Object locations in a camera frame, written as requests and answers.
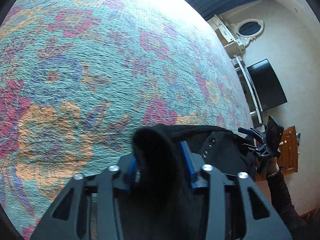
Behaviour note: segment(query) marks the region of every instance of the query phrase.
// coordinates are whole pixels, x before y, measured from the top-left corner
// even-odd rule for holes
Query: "silver bolt head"
[[[82,173],[77,173],[77,174],[75,174],[75,175],[73,176],[73,178],[74,178],[75,180],[80,180],[80,179],[83,179],[84,176],[83,176]]]
[[[202,169],[204,171],[212,171],[213,167],[210,164],[204,164],[204,165],[202,165]]]
[[[109,171],[119,171],[120,167],[118,165],[111,165],[108,167]]]
[[[246,172],[239,172],[238,177],[241,179],[247,179],[247,178],[249,178],[249,175]]]

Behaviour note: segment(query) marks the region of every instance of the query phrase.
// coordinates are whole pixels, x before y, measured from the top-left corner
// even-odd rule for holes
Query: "black sleeve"
[[[287,226],[293,239],[300,239],[306,229],[306,222],[299,217],[292,205],[291,197],[281,171],[268,177],[267,182],[271,193],[271,203]]]

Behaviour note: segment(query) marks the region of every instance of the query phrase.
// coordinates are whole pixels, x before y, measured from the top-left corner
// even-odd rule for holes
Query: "person's arm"
[[[287,226],[293,239],[300,239],[304,235],[304,229],[307,224],[299,217],[294,209],[294,205],[292,205],[289,190],[276,162],[276,158],[269,161],[266,177],[273,207]]]

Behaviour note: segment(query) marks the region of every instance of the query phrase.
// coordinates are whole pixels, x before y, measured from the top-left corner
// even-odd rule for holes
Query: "television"
[[[261,111],[287,102],[282,86],[267,59],[247,67]]]

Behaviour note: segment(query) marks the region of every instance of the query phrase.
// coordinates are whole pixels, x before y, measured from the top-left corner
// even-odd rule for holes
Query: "cabinet door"
[[[281,141],[286,141],[279,146],[281,157],[278,159],[278,164],[284,165],[283,174],[298,172],[298,142],[294,126],[284,131]]]
[[[256,181],[261,181],[266,179],[266,174],[257,174]]]

